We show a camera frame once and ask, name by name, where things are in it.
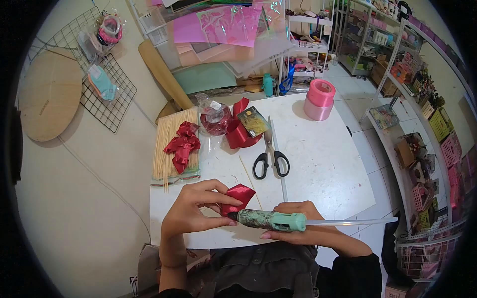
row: fingernail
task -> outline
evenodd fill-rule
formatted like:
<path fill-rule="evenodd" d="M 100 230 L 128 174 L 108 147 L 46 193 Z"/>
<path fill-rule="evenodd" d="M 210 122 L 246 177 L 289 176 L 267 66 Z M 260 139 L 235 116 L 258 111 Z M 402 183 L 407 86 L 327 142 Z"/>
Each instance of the fingernail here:
<path fill-rule="evenodd" d="M 268 233 L 263 233 L 263 234 L 260 236 L 260 239 L 270 239 L 270 234 L 268 234 Z"/>

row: bundle of bamboo skewers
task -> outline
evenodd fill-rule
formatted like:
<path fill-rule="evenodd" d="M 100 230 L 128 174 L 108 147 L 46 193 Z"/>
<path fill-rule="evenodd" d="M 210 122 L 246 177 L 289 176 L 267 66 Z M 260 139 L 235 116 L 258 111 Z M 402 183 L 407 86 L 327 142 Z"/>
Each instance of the bundle of bamboo skewers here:
<path fill-rule="evenodd" d="M 157 139 L 156 149 L 153 158 L 152 180 L 159 181 L 155 185 L 163 185 L 164 190 L 168 189 L 168 185 L 177 180 L 185 179 L 187 176 L 193 175 L 199 168 L 199 150 L 194 150 L 189 155 L 189 163 L 186 170 L 179 176 L 172 159 L 174 154 L 167 154 L 164 148 L 169 144 L 173 137 L 177 136 L 176 131 L 184 122 L 198 124 L 197 108 L 187 109 L 163 118 L 159 118 L 157 122 Z"/>

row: glue gun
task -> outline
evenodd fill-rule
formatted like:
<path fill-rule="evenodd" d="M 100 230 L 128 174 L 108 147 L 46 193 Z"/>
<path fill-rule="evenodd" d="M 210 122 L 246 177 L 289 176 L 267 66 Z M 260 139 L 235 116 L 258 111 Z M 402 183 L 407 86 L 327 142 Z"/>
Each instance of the glue gun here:
<path fill-rule="evenodd" d="M 286 214 L 276 211 L 252 209 L 242 209 L 238 212 L 229 212 L 227 216 L 240 222 L 244 226 L 284 232 L 304 232 L 306 226 L 355 226 L 386 224 L 397 221 L 397 217 L 366 220 L 306 219 L 306 215 L 303 213 Z"/>

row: round wooden board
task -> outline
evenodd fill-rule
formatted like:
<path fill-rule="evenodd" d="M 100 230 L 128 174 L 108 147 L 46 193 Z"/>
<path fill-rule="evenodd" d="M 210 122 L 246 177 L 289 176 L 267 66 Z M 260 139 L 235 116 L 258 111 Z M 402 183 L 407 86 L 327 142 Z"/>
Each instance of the round wooden board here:
<path fill-rule="evenodd" d="M 23 130 L 39 142 L 66 129 L 81 98 L 83 74 L 73 54 L 62 48 L 51 51 L 33 60 L 18 94 Z"/>

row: red satin ribbon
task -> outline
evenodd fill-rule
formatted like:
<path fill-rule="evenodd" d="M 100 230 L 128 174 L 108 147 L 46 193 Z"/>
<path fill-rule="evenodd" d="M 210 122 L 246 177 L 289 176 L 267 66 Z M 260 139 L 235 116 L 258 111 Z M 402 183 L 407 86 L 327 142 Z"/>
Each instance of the red satin ribbon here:
<path fill-rule="evenodd" d="M 245 209 L 250 199 L 255 194 L 255 190 L 251 189 L 250 187 L 246 187 L 245 185 L 238 184 L 232 188 L 229 188 L 225 194 L 241 201 L 243 204 L 240 206 L 222 205 L 222 216 L 227 216 L 227 214 L 230 212 L 238 212 L 242 209 Z"/>
<path fill-rule="evenodd" d="M 212 123 L 207 121 L 207 111 L 204 111 L 200 115 L 200 122 L 202 123 L 202 126 L 206 129 L 206 131 L 211 134 L 211 135 L 223 135 L 227 132 L 227 126 L 232 121 L 232 113 L 230 112 L 230 109 L 222 104 L 224 106 L 224 116 L 222 119 L 220 119 L 218 122 Z"/>
<path fill-rule="evenodd" d="M 250 147 L 255 145 L 262 137 L 262 134 L 259 134 L 252 138 L 237 117 L 237 114 L 243 112 L 247 108 L 248 104 L 249 100 L 245 97 L 242 98 L 238 103 L 234 104 L 234 111 L 232 113 L 233 120 L 227 126 L 227 133 L 225 134 L 231 149 Z"/>
<path fill-rule="evenodd" d="M 195 132 L 199 126 L 195 123 L 184 121 L 177 130 L 179 137 L 174 137 L 164 148 L 164 152 L 176 155 L 172 159 L 172 163 L 179 174 L 182 174 L 189 163 L 189 154 L 192 150 L 200 149 L 199 138 Z"/>

